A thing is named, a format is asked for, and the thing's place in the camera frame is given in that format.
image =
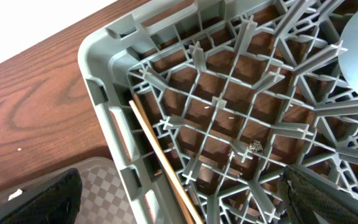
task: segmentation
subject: checkered pattern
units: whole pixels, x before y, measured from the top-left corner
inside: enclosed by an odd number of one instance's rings
[[[94,167],[80,174],[83,190],[75,223],[136,223],[115,167]]]

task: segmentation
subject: wooden table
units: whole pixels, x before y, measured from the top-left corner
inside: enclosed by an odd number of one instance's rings
[[[115,2],[0,64],[0,191],[89,157],[111,159],[78,48],[147,1]]]

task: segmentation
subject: dish rack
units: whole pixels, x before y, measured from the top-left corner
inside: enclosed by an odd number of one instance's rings
[[[138,223],[184,219],[134,94],[207,223],[288,220],[276,187],[287,164],[358,200],[358,94],[337,62],[351,4],[150,1],[83,41],[78,63]]]

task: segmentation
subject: gray plastic tray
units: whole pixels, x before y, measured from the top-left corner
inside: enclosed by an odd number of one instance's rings
[[[333,13],[344,1],[199,0],[152,25],[146,21],[177,2],[151,1],[143,5],[89,35],[78,52],[78,63],[86,87],[114,162],[121,173],[137,222],[178,223],[184,222],[184,219],[165,175],[150,174],[150,166],[153,164],[150,164],[148,158],[153,153],[144,153],[142,150],[144,146],[138,135],[142,130],[128,104],[133,94],[151,93],[154,96],[162,116],[160,121],[152,124],[156,135],[159,139],[169,137],[172,140],[173,147],[165,149],[165,152],[176,151],[178,154],[181,168],[176,172],[208,223],[288,221],[280,196],[263,187],[279,178],[282,167],[287,165],[272,156],[274,141],[279,136],[303,140],[300,151],[296,152],[295,164],[304,167],[320,181],[358,199],[358,180],[348,163],[358,165],[358,95],[341,76],[337,56],[346,54],[347,49],[342,47],[340,35],[333,24],[333,21],[345,24],[352,16]],[[253,15],[267,7],[274,7],[278,16],[271,21],[256,23]],[[205,26],[206,21],[214,18],[219,19]],[[198,27],[198,32],[186,35],[194,26]],[[214,34],[223,29],[228,30],[231,38],[218,42]],[[259,34],[273,37],[272,45],[266,46],[270,49],[266,54],[250,52],[252,38]],[[174,44],[165,47],[164,43],[175,38]],[[202,48],[205,38],[211,46],[208,50]],[[304,54],[301,57],[294,56],[288,41],[304,44]],[[222,52],[229,52],[233,56],[231,69],[226,72],[210,69],[207,61]],[[185,58],[168,69],[162,70],[157,66],[175,54],[182,54]],[[233,75],[236,65],[242,63],[244,58],[265,63],[262,74],[253,74],[259,77],[254,83]],[[318,72],[328,67],[331,68],[328,73]],[[189,68],[196,70],[196,78],[189,91],[169,84],[173,74]],[[274,92],[273,87],[287,78],[285,72],[288,71],[291,73],[288,90],[284,93]],[[194,93],[203,74],[224,80],[220,94],[207,99]],[[316,94],[312,91],[310,80],[312,83],[325,82],[326,86]],[[254,92],[245,112],[233,110],[227,105],[225,93],[233,84]],[[168,91],[186,98],[179,116],[172,116],[165,111],[162,99]],[[282,102],[274,122],[262,121],[252,113],[259,95],[268,95]],[[184,119],[194,100],[213,111],[206,130]],[[285,113],[293,110],[293,107],[311,111],[314,114],[312,121],[284,122]],[[242,118],[236,139],[227,140],[211,132],[213,121],[220,111]],[[119,129],[114,125],[111,113]],[[333,127],[329,125],[328,119],[331,118],[346,124],[346,133],[340,138],[336,137]],[[256,147],[259,144],[252,141],[240,141],[247,123],[257,123],[270,130],[267,140],[262,143],[262,150]],[[178,143],[178,133],[183,128],[203,136],[201,146],[194,156],[185,154]],[[325,142],[319,140],[320,136],[326,139]],[[200,159],[206,141],[210,138],[232,149],[224,168]],[[324,149],[325,153],[314,156],[310,153],[314,147]],[[251,180],[231,173],[233,158],[239,158],[242,163],[258,159]],[[327,175],[313,172],[312,167],[321,163],[329,166]],[[276,166],[272,172],[269,172],[270,164]],[[202,193],[196,184],[202,169],[209,169],[219,176],[218,187],[211,195]],[[237,184],[223,188],[227,180]],[[244,199],[240,205],[228,203],[227,199],[233,197]]]

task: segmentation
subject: wood grain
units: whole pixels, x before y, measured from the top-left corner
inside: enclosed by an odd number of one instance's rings
[[[0,191],[88,157],[111,158],[78,68],[78,48],[147,1],[115,2],[0,64]]]

